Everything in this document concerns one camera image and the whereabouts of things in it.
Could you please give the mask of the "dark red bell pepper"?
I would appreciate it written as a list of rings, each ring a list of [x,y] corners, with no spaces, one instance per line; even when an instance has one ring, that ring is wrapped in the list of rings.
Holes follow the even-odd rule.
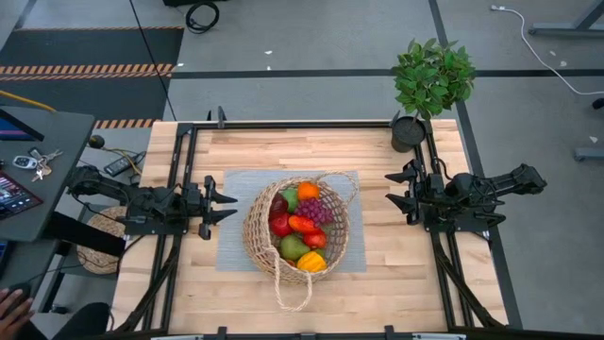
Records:
[[[281,193],[276,193],[269,209],[269,220],[272,221],[275,218],[280,217],[282,214],[286,213],[288,209],[289,202],[287,199]]]

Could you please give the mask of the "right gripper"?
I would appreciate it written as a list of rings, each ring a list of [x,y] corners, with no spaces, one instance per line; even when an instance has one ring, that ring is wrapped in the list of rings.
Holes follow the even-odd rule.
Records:
[[[445,185],[439,174],[427,174],[422,163],[411,160],[402,171],[387,174],[385,178],[396,183],[408,181],[407,196],[387,194],[386,197],[403,213],[407,213],[409,225],[441,225],[445,218]]]

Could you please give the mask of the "crimson red apple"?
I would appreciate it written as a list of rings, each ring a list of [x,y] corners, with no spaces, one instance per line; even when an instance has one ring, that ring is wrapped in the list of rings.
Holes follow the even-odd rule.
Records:
[[[289,217],[290,215],[284,212],[280,215],[276,215],[269,221],[270,230],[275,236],[283,238],[294,232],[292,227],[289,225]]]

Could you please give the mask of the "purple grape bunch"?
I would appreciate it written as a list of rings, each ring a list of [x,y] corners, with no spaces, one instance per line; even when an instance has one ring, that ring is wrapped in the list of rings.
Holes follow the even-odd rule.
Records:
[[[309,218],[316,226],[330,224],[334,220],[332,210],[320,199],[315,197],[299,200],[294,213]]]

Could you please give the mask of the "black mat hazard stripes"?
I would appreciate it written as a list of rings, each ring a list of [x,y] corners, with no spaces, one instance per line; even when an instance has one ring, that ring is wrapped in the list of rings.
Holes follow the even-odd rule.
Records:
[[[23,28],[0,49],[0,92],[98,128],[149,128],[164,116],[184,30],[178,26]],[[0,105],[10,104],[0,96]]]

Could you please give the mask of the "woven wicker basket with handles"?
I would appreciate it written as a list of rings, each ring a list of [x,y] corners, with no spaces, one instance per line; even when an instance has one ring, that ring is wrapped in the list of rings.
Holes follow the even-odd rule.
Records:
[[[348,198],[341,198],[335,189],[325,182],[325,177],[331,175],[344,176],[349,180],[352,191]],[[334,212],[334,223],[327,231],[327,250],[323,258],[325,268],[315,272],[287,263],[282,257],[282,252],[277,249],[277,238],[269,230],[269,208],[275,195],[285,189],[293,189],[295,185],[303,182],[316,184],[319,188],[319,201],[325,203]],[[351,229],[348,208],[358,192],[358,181],[351,174],[343,171],[327,171],[313,177],[292,177],[271,183],[253,201],[243,221],[244,248],[252,262],[261,271],[273,277],[277,304],[281,310],[287,312],[304,310],[312,298],[313,284],[324,279],[344,258]],[[286,305],[280,291],[282,282],[305,285],[307,289],[305,299],[295,307]]]

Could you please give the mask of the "artificial plant in black pot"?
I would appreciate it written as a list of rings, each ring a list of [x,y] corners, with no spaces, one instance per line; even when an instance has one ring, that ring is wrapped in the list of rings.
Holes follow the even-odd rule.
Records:
[[[430,39],[411,41],[392,68],[396,102],[403,111],[391,127],[391,145],[408,152],[428,136],[428,122],[466,100],[474,90],[475,67],[465,48]]]

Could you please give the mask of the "grey desk foot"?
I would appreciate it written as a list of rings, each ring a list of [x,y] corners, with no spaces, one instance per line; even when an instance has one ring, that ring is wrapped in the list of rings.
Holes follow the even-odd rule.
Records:
[[[574,150],[574,159],[577,162],[587,160],[604,160],[604,148],[578,147]]]

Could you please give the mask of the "yellow bell pepper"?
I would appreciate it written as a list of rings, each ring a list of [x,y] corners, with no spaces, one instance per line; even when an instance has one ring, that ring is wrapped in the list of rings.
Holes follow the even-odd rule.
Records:
[[[322,255],[316,251],[310,251],[304,254],[296,263],[296,268],[311,273],[324,271],[327,269],[327,262]]]

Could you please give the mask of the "person's leg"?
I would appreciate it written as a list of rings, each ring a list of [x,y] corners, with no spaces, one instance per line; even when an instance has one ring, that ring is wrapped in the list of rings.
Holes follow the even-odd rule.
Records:
[[[80,340],[106,332],[110,308],[107,303],[90,303],[78,310],[52,340]]]

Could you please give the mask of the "key bunch with fob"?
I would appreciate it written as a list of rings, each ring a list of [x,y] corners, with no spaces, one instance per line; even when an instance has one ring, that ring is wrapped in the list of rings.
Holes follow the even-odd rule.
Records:
[[[20,169],[34,170],[35,175],[31,181],[35,182],[43,180],[52,173],[49,162],[61,154],[62,151],[60,149],[49,154],[41,154],[37,149],[33,149],[30,151],[29,156],[15,156],[12,164]]]

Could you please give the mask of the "black aluminium table frame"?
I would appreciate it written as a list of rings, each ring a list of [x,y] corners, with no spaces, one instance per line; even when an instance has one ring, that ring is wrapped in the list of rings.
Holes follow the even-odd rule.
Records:
[[[446,327],[429,235],[408,226],[387,194],[403,187],[387,180],[409,160],[390,145],[384,120],[203,123],[194,142],[176,148],[177,123],[157,123],[147,145],[142,182],[164,185],[171,175],[224,183],[228,170],[354,171],[360,181],[364,252],[362,273],[335,273],[310,291],[293,286],[280,309],[270,278],[256,271],[217,269],[220,229],[209,240],[196,232],[182,243],[169,330],[215,333],[438,332]]]

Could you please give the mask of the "green pear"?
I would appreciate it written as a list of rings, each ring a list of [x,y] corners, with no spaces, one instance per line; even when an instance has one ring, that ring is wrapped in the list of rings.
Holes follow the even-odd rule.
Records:
[[[310,248],[300,238],[290,234],[280,240],[279,252],[283,259],[296,262],[310,252]]]

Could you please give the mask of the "person's hand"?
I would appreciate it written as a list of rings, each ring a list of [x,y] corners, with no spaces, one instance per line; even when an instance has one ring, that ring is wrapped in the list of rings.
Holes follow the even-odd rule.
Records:
[[[13,340],[33,315],[32,303],[33,299],[26,297],[22,289],[0,291],[0,340]]]

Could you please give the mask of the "wooden workbench grey legs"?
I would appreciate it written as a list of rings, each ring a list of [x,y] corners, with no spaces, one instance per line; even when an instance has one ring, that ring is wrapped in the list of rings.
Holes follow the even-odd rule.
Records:
[[[604,24],[597,20],[604,15],[604,0],[595,0],[574,22],[535,23],[528,29],[529,35],[556,35],[577,37],[604,37]]]

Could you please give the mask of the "grey woven placemat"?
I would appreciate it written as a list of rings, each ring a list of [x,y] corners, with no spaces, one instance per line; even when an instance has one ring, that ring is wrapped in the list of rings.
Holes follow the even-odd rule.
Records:
[[[269,184],[292,177],[314,177],[317,171],[227,170],[223,194],[238,201],[237,212],[220,222],[218,229],[217,269],[219,271],[256,271],[243,244],[243,221],[253,201]],[[364,273],[367,270],[361,199],[355,196],[348,205],[351,221],[346,253],[335,268],[337,272]]]

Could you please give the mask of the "green apple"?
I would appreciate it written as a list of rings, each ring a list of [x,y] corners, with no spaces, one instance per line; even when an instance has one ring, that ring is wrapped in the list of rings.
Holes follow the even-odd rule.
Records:
[[[293,214],[298,206],[298,194],[295,188],[288,188],[281,192],[281,195],[288,203],[288,213]]]

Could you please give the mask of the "monitor with blue screen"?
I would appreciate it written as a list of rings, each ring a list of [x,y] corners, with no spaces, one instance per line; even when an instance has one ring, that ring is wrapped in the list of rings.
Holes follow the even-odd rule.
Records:
[[[44,135],[0,109],[0,141],[42,142]]]

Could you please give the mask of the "orange plastic fruit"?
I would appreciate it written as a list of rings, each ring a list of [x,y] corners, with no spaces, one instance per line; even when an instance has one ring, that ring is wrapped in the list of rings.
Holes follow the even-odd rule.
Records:
[[[309,181],[300,182],[297,187],[297,197],[299,200],[319,199],[320,187]]]

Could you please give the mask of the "red orange mango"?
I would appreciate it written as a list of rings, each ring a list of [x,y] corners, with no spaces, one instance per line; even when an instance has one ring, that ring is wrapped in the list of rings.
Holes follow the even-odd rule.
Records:
[[[322,232],[321,228],[316,226],[314,221],[301,215],[291,215],[288,219],[290,228],[302,234],[315,234]]]

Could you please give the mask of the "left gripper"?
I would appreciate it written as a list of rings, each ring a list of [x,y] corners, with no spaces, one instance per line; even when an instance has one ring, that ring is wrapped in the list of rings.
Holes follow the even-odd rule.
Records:
[[[205,176],[203,188],[206,190],[205,194],[202,193],[197,183],[187,183],[183,188],[182,195],[186,215],[202,218],[198,235],[203,240],[209,240],[211,237],[210,226],[218,224],[223,219],[237,212],[236,210],[215,211],[211,207],[211,202],[215,201],[218,204],[227,204],[235,203],[237,199],[220,194],[215,187],[215,180],[212,176]]]

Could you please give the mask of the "black power adapter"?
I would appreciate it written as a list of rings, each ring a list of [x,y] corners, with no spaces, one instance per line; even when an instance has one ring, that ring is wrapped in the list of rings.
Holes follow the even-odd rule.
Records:
[[[135,175],[140,175],[143,171],[139,167],[139,163],[146,156],[145,152],[130,154],[122,152],[121,157],[106,165],[103,170],[111,177],[116,177],[126,170],[132,170]]]

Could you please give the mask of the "black flat bar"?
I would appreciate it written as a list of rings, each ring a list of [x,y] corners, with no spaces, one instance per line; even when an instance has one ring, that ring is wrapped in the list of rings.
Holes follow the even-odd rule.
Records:
[[[95,229],[60,212],[51,214],[42,234],[116,257],[121,256],[126,248],[123,238]]]

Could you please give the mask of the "dark grey desk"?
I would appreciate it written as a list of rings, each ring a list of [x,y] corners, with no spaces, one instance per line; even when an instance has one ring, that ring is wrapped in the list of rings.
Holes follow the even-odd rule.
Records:
[[[41,142],[0,141],[0,160],[6,163],[3,171],[42,200],[42,204],[34,208],[0,220],[0,239],[33,242],[42,236],[55,211],[65,189],[67,177],[77,165],[91,136],[95,118],[88,114],[49,112],[24,107],[0,106],[1,111],[44,136]],[[14,157],[25,155],[32,147],[38,148],[43,154],[56,150],[61,152],[50,162],[51,174],[42,180],[33,181],[34,171],[20,169],[12,164]]]

